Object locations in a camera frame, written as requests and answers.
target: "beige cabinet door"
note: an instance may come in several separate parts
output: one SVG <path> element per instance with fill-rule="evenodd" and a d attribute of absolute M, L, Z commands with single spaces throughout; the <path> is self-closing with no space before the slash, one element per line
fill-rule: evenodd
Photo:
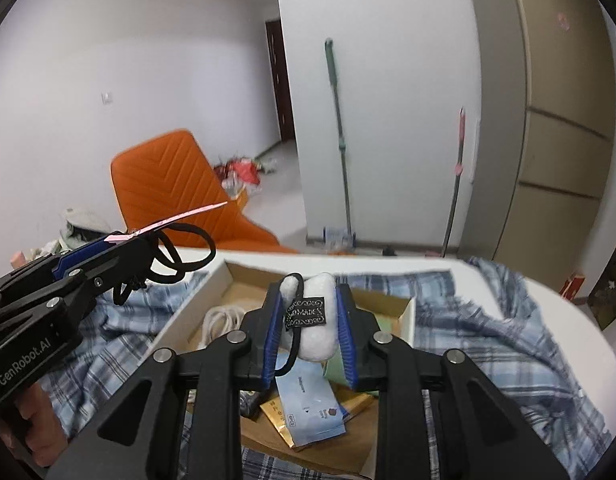
<path fill-rule="evenodd" d="M 599 200 L 519 184 L 495 261 L 559 291 L 576 270 Z"/>
<path fill-rule="evenodd" d="M 614 136 L 614 62 L 597 0 L 519 0 L 528 103 Z"/>
<path fill-rule="evenodd" d="M 612 155 L 607 139 L 528 112 L 519 180 L 601 199 Z"/>

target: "blue packet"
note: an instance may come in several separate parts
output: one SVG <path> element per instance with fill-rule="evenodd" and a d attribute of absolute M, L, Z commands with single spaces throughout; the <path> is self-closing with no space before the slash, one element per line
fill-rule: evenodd
<path fill-rule="evenodd" d="M 287 359 L 288 352 L 280 349 L 277 369 Z M 346 433 L 343 410 L 323 376 L 320 363 L 297 359 L 286 375 L 276 379 L 286 427 L 296 446 Z"/>

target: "blue plaid shirt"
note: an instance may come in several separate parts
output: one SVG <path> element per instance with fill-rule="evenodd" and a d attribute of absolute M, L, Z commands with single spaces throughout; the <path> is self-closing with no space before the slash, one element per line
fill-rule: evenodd
<path fill-rule="evenodd" d="M 498 300 L 502 320 L 479 305 L 455 297 L 449 272 L 406 275 L 338 276 L 355 288 L 416 298 L 416 348 L 443 354 L 461 348 L 507 396 L 552 449 L 573 480 L 583 479 L 611 441 L 603 416 L 590 402 L 544 326 L 523 277 L 507 268 L 470 259 Z M 203 272 L 175 285 L 150 284 L 131 294 L 122 307 L 108 292 L 98 298 L 80 327 L 84 340 L 55 371 L 42 379 L 64 431 L 73 438 L 102 403 L 138 367 L 153 338 L 194 294 Z M 427 397 L 426 415 L 432 416 Z M 438 478 L 434 432 L 429 431 L 432 476 Z M 184 430 L 184 445 L 187 431 Z M 243 449 L 246 480 L 331 480 L 336 477 Z"/>

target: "dark brown door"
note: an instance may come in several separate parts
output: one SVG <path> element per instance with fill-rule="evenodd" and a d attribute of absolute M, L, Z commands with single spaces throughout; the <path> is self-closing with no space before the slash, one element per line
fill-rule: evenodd
<path fill-rule="evenodd" d="M 290 85 L 288 84 L 288 68 L 284 51 L 284 37 L 281 32 L 281 20 L 266 22 L 266 32 L 268 33 L 270 67 L 272 69 L 272 81 L 275 86 L 281 140 L 293 140 L 293 105 L 290 101 Z"/>

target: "metal screw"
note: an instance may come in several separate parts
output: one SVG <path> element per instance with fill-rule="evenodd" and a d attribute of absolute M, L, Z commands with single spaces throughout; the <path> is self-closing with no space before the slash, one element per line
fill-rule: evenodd
<path fill-rule="evenodd" d="M 226 339 L 229 343 L 242 343 L 246 340 L 246 333 L 243 330 L 233 330 L 232 332 L 228 333 Z"/>
<path fill-rule="evenodd" d="M 446 358 L 453 364 L 459 365 L 466 361 L 466 354 L 464 354 L 461 350 L 449 350 L 446 354 Z"/>
<path fill-rule="evenodd" d="M 170 361 L 172 357 L 172 350 L 170 348 L 159 348 L 154 354 L 152 354 L 152 358 L 158 363 L 165 363 Z"/>
<path fill-rule="evenodd" d="M 392 341 L 392 334 L 390 332 L 375 332 L 373 334 L 373 339 L 380 345 L 387 345 Z"/>

